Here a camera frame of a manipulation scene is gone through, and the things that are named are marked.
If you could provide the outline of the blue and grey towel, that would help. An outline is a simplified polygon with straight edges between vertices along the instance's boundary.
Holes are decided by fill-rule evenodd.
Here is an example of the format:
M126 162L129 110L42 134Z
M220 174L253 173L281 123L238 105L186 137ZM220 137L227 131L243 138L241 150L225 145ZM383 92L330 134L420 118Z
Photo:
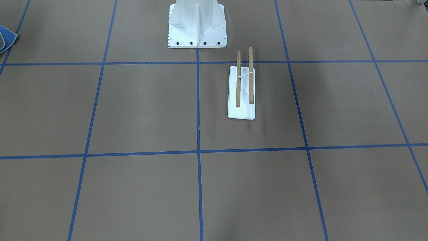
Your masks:
M17 40L18 34L0 25L0 54L6 52Z

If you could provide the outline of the white wooden towel rack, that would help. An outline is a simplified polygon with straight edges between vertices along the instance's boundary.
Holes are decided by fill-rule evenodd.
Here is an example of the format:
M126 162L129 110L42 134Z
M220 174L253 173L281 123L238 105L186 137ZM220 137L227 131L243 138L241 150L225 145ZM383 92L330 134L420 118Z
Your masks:
M238 51L236 65L229 68L227 116L231 119L253 120L256 117L253 47L248 48L248 58L248 67L242 67Z

